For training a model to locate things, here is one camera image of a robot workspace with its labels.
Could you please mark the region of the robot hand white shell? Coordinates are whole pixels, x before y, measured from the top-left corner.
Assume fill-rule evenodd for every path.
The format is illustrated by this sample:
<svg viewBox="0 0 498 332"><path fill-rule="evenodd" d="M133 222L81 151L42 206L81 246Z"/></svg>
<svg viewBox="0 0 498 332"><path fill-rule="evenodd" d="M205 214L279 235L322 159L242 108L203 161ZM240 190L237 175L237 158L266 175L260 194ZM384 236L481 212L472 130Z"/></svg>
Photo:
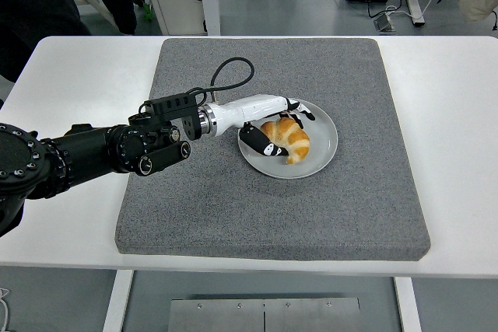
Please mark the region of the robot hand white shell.
<svg viewBox="0 0 498 332"><path fill-rule="evenodd" d="M313 121L303 103L283 96L256 95L224 105L208 104L206 134L219 136L228 128L239 129L242 142L263 156L286 156L288 164L303 161L310 151L310 138L299 114Z"/></svg>

